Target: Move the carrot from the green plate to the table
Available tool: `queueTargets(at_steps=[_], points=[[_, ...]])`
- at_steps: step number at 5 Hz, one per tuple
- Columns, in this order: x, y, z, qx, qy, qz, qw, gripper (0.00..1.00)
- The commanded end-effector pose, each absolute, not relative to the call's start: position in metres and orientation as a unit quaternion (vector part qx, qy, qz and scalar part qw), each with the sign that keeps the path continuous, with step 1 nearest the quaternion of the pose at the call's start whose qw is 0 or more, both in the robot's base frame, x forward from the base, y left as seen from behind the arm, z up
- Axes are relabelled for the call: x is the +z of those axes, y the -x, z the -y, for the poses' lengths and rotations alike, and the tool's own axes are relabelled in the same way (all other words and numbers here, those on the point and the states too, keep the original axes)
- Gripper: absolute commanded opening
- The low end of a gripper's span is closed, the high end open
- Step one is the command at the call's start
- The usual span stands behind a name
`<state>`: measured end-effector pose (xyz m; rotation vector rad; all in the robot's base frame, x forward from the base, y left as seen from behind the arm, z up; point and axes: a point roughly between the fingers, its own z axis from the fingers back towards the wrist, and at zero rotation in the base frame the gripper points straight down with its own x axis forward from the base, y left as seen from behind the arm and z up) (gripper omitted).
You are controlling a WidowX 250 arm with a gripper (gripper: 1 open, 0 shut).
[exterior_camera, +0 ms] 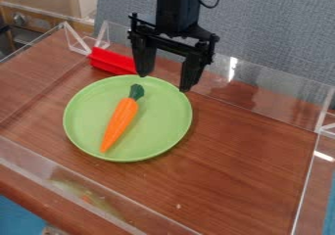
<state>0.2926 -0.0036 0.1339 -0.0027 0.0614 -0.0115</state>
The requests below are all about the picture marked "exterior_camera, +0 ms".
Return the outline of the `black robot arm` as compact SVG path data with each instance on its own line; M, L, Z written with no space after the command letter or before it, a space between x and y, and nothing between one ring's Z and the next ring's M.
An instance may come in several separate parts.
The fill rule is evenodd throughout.
M199 24L200 7L214 9L202 0L158 0L156 15L130 15L132 55L138 74L144 77L155 68L158 50L184 58L179 90L187 92L198 84L203 70L214 62L220 37Z

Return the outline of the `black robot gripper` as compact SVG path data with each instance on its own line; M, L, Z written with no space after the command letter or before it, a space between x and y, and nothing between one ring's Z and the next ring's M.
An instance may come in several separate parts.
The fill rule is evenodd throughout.
M130 15L128 39L138 74L144 77L155 67L158 50L186 58L182 63L179 90L198 84L206 64L212 63L220 37L199 25L200 7L214 9L203 0L156 0L156 13Z

